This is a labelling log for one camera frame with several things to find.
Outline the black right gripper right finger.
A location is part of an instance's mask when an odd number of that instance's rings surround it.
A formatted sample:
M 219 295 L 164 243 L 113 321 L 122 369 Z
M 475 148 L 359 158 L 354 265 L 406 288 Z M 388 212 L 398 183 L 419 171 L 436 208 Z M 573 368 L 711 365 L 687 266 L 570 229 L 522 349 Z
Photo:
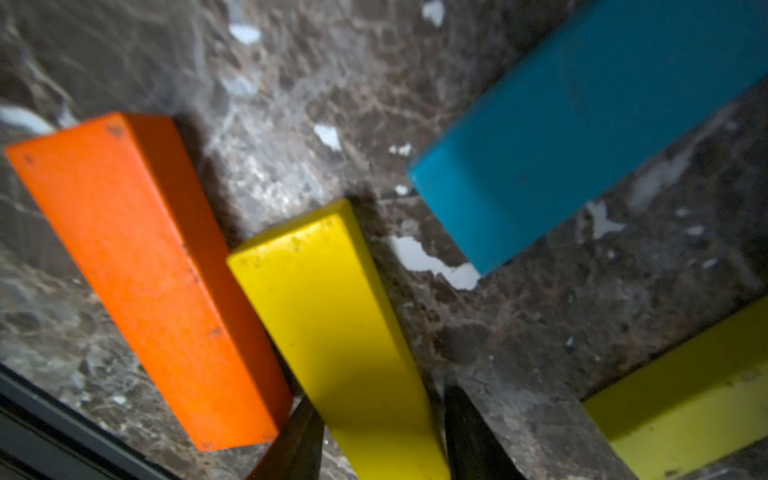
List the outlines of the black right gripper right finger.
M 458 384 L 444 387 L 443 418 L 452 479 L 525 480 Z

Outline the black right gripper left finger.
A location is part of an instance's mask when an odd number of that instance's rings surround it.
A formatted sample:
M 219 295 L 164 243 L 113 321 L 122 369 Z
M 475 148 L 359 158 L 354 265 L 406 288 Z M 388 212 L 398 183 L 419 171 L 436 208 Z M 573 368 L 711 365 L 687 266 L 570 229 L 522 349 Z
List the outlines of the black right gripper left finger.
M 308 397 L 292 412 L 248 480 L 318 480 L 325 423 Z

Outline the small yellow block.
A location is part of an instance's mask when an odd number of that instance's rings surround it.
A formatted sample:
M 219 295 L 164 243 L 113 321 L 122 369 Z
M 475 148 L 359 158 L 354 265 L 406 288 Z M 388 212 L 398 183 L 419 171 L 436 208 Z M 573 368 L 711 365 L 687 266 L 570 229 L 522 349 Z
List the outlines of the small yellow block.
M 593 395 L 584 408 L 639 479 L 678 479 L 766 438 L 766 299 Z

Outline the cyan block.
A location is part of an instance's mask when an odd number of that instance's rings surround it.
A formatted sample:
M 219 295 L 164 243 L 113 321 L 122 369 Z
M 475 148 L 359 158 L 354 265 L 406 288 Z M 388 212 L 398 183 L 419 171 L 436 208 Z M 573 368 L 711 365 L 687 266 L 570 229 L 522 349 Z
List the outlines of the cyan block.
M 591 1 L 408 176 L 488 274 L 766 73 L 763 1 Z

